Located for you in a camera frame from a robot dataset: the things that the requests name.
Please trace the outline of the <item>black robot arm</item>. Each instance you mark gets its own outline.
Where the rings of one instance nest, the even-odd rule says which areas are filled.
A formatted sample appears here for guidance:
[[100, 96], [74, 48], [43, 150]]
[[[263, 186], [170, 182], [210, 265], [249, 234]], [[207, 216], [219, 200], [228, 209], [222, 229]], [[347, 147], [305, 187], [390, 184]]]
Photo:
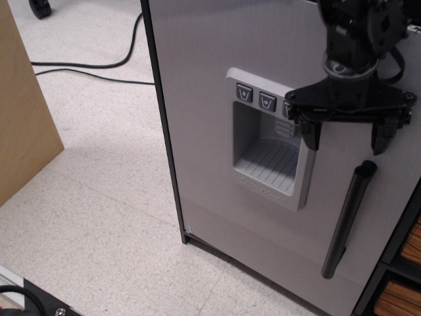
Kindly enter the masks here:
[[316, 151], [322, 123], [372, 124], [371, 148], [383, 154], [411, 120], [417, 97], [393, 87], [405, 73], [397, 44], [420, 23], [419, 1], [319, 1], [327, 30], [320, 82], [287, 92], [288, 119]]

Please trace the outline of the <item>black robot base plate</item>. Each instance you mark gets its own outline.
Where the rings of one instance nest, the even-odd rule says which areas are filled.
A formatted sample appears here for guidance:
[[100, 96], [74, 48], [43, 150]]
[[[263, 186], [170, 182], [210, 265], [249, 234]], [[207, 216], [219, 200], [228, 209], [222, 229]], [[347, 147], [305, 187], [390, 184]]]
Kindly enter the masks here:
[[1, 285], [1, 294], [18, 294], [24, 300], [19, 308], [1, 307], [1, 315], [82, 315], [25, 278], [22, 286]]

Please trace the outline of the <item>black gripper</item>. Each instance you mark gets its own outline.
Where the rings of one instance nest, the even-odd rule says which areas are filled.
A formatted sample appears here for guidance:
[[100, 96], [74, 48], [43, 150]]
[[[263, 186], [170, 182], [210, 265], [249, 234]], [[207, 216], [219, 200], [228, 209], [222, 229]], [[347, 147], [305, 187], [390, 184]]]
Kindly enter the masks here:
[[373, 155], [381, 155], [397, 129], [410, 122], [411, 108], [416, 102], [414, 93], [384, 84], [373, 76], [360, 82], [327, 77], [287, 92], [284, 112], [299, 126], [302, 139], [312, 151], [319, 150], [325, 122], [373, 124]]

